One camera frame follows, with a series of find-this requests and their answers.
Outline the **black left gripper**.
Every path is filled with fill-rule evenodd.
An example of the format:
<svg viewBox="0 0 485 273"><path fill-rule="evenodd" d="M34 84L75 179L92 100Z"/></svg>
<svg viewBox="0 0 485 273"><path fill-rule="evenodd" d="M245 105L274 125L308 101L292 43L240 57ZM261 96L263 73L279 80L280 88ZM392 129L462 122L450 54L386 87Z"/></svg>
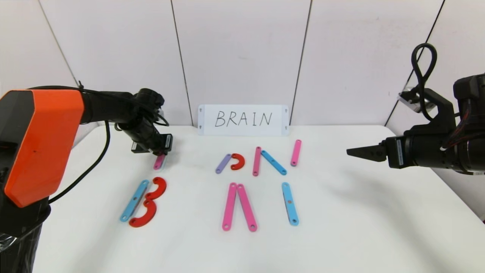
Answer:
<svg viewBox="0 0 485 273"><path fill-rule="evenodd" d="M154 126L132 130L131 139L133 153L152 153L160 157L172 150L173 135L161 134Z"/></svg>

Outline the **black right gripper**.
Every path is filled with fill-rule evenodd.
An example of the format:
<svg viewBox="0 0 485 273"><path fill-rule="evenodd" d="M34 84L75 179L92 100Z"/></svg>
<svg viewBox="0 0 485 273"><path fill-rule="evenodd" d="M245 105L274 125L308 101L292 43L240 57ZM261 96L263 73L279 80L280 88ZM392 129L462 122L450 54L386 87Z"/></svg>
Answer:
<svg viewBox="0 0 485 273"><path fill-rule="evenodd" d="M347 149L347 155L374 162L385 162L393 169L422 166L455 169L455 152L442 151L444 135L401 135L378 145Z"/></svg>

